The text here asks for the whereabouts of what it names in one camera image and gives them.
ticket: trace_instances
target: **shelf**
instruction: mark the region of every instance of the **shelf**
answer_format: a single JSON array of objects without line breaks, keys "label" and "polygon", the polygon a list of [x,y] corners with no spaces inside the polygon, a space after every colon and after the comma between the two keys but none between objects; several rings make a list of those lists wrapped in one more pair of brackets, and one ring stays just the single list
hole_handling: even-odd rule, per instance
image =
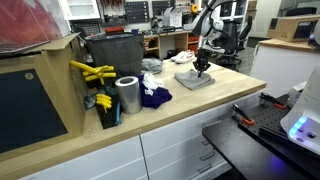
[{"label": "shelf", "polygon": [[199,41],[191,41],[191,42],[188,42],[188,44],[197,44]]},{"label": "shelf", "polygon": [[148,49],[146,49],[146,51],[153,51],[153,50],[158,50],[159,49],[159,47],[154,47],[154,48],[148,48]]}]

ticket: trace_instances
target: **white box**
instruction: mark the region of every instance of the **white box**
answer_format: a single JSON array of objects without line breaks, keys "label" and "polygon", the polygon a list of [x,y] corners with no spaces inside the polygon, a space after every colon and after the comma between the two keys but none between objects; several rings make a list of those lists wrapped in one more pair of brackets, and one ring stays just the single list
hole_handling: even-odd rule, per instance
[{"label": "white box", "polygon": [[173,9],[167,8],[164,12],[163,17],[163,25],[164,26],[174,26],[174,27],[182,27],[182,9],[175,8]]}]

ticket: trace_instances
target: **blue fabric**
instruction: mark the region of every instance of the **blue fabric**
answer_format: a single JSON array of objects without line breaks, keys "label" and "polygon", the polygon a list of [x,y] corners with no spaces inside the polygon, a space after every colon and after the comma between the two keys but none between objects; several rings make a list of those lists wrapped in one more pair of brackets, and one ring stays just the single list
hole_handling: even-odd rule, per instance
[{"label": "blue fabric", "polygon": [[153,96],[146,94],[145,90],[148,89],[142,83],[144,75],[137,76],[139,79],[139,87],[140,87],[140,95],[141,95],[141,103],[143,107],[149,107],[157,109],[161,104],[170,101],[172,99],[172,95],[165,88],[158,87],[153,91]]}]

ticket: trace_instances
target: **chair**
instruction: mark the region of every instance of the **chair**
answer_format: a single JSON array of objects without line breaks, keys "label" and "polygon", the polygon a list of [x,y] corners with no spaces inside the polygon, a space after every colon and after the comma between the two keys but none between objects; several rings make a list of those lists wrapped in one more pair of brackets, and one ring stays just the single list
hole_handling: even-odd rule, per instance
[{"label": "chair", "polygon": [[238,71],[236,69],[237,65],[235,64],[235,61],[238,61],[238,64],[241,64],[242,60],[238,59],[238,55],[236,53],[243,51],[244,48],[244,42],[247,41],[246,37],[248,36],[251,27],[252,27],[252,16],[248,16],[248,23],[247,26],[244,28],[244,30],[240,33],[238,36],[237,32],[237,25],[240,24],[236,21],[227,21],[225,22],[224,31],[230,32],[230,27],[232,27],[232,33],[228,33],[230,35],[230,40],[228,42],[228,45],[221,44],[221,41],[224,42],[225,37],[222,35],[218,38],[217,45],[222,47],[223,49],[226,49],[226,52],[219,57],[216,60],[216,63],[218,65],[230,68],[232,70]]},{"label": "chair", "polygon": [[308,15],[308,14],[316,14],[317,8],[316,7],[301,7],[295,9],[289,9],[285,16],[301,16],[301,15]]}]

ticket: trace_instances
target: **gray bin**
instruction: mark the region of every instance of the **gray bin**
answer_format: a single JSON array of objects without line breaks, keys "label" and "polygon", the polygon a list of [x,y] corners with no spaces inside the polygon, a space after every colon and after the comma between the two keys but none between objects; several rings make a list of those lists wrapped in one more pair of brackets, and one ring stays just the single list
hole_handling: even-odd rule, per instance
[{"label": "gray bin", "polygon": [[86,38],[94,65],[114,66],[117,78],[141,73],[143,40],[143,35],[107,39],[105,33]]}]

